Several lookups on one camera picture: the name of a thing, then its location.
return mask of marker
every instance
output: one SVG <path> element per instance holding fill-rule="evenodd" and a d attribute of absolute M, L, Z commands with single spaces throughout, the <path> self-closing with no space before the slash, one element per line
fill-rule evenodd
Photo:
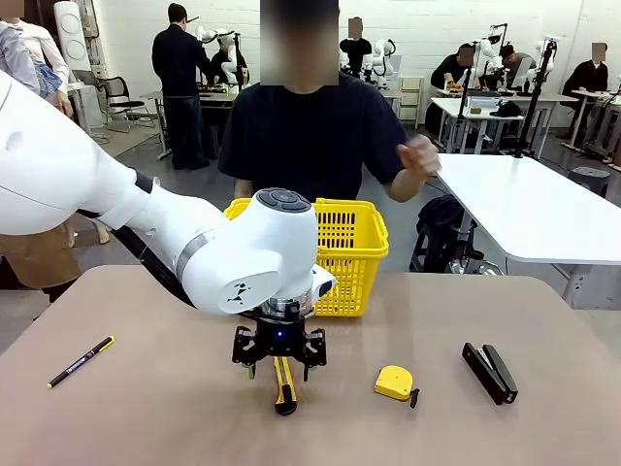
<path fill-rule="evenodd" d="M 99 345 L 97 345 L 95 348 L 93 348 L 91 351 L 89 351 L 87 354 L 85 354 L 84 356 L 82 356 L 80 359 L 78 359 L 76 362 L 74 362 L 71 366 L 69 366 L 67 369 L 65 369 L 64 371 L 62 371 L 62 373 L 58 374 L 53 381 L 51 381 L 50 383 L 48 383 L 48 388 L 54 388 L 55 386 L 57 386 L 59 383 L 61 383 L 62 381 L 64 381 L 67 377 L 71 376 L 75 371 L 77 371 L 78 369 L 81 368 L 81 366 L 83 366 L 86 362 L 88 362 L 90 360 L 91 357 L 93 357 L 95 354 L 97 354 L 98 352 L 101 352 L 103 350 L 105 350 L 107 347 L 109 347 L 112 343 L 114 343 L 114 337 L 108 337 L 106 340 L 104 340 L 103 342 L 101 342 Z"/>

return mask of plastic basket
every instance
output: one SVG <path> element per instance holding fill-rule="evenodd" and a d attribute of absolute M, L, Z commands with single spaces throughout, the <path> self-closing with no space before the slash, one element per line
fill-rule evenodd
<path fill-rule="evenodd" d="M 224 211 L 241 214 L 249 199 L 238 199 Z M 317 199 L 317 264 L 337 278 L 337 287 L 315 304 L 318 316 L 359 317 L 376 279 L 379 262 L 388 255 L 388 230 L 376 206 L 363 201 Z"/>

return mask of person's left hand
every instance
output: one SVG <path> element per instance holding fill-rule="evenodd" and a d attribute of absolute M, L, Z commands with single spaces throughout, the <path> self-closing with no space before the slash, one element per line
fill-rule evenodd
<path fill-rule="evenodd" d="M 71 106 L 71 102 L 69 101 L 67 94 L 59 90 L 56 92 L 56 97 L 58 98 L 58 104 L 62 107 L 65 115 L 71 118 L 74 115 L 74 108 Z"/>
<path fill-rule="evenodd" d="M 397 152 L 404 167 L 418 179 L 434 177 L 441 168 L 438 149 L 425 136 L 418 135 L 406 145 L 399 145 Z"/>

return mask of blue jeans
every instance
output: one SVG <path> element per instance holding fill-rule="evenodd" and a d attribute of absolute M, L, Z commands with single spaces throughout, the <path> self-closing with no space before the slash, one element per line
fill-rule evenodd
<path fill-rule="evenodd" d="M 193 97 L 164 97 L 168 139 L 177 170 L 197 168 L 207 162 L 203 154 L 201 100 Z"/>

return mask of black stapler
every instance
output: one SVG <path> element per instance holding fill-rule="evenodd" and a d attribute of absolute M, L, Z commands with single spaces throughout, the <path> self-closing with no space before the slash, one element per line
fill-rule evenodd
<path fill-rule="evenodd" d="M 503 359 L 491 345 L 476 349 L 471 343 L 464 345 L 462 356 L 473 370 L 494 403 L 511 404 L 517 397 L 517 386 Z"/>

